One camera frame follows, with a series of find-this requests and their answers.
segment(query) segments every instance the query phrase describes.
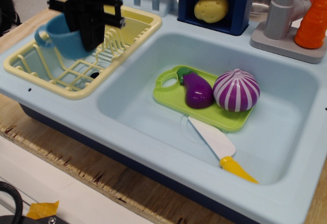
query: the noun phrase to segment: gray faucet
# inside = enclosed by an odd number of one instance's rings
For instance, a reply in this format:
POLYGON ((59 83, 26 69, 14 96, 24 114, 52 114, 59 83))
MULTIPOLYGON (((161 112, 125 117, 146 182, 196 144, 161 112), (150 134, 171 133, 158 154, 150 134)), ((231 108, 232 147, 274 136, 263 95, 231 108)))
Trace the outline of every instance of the gray faucet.
POLYGON ((250 44, 293 59, 321 62, 327 52, 326 38, 323 46, 317 49, 303 48, 294 41, 297 28, 292 27, 292 22, 303 18, 310 6, 310 0, 272 0, 267 21, 259 23, 251 35, 250 44))
POLYGON ((293 21, 304 17, 309 0, 272 0, 264 34, 270 39, 284 39, 293 21))

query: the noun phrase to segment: toy knife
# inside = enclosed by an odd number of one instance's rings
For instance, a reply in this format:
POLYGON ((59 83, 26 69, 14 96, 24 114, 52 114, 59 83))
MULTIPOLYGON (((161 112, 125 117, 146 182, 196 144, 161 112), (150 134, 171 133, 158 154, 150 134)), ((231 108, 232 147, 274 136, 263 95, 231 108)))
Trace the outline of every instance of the toy knife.
POLYGON ((209 145, 212 151, 220 160, 220 166, 239 177, 242 177, 250 182, 258 183, 256 179, 250 176, 232 156, 236 152, 234 144, 228 137, 218 130, 216 127, 203 123, 189 116, 189 121, 194 128, 199 132, 205 142, 209 145))

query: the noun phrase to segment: green cutting board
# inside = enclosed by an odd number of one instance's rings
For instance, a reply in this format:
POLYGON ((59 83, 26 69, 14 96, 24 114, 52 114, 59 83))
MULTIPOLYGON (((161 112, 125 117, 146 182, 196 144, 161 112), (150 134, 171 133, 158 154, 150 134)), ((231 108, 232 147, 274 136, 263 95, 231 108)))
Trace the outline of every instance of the green cutting board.
POLYGON ((218 76, 189 66, 176 66, 171 70, 165 71, 157 78, 153 91, 155 100, 169 108, 190 115, 202 122, 209 123, 222 130, 232 132, 241 129, 253 109, 244 112, 230 112, 219 107, 217 103, 213 103, 211 106, 201 109, 189 107, 185 103, 185 87, 180 85, 178 81, 177 71, 181 67, 187 67, 196 72, 198 75, 206 79, 211 87, 213 87, 216 79, 218 78, 218 76), (176 80, 175 83, 167 86, 167 83, 174 80, 176 80))

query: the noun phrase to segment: black cable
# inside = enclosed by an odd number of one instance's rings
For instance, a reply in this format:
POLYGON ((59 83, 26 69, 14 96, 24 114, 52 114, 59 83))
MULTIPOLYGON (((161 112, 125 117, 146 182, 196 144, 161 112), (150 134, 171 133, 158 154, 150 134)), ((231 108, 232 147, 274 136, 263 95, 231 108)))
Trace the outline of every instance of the black cable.
POLYGON ((22 219, 22 198, 19 192, 16 188, 6 182, 0 182, 0 191, 6 192, 13 197, 16 205, 16 211, 12 224, 20 224, 22 219))

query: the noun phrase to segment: purple striped onion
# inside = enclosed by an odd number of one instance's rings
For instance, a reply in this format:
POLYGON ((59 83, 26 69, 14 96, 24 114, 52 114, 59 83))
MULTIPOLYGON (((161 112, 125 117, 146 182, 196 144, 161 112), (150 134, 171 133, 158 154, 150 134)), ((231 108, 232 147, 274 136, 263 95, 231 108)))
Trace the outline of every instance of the purple striped onion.
POLYGON ((232 112, 251 109, 260 96, 260 88, 254 76, 240 69, 219 76, 213 91, 217 104, 232 112))

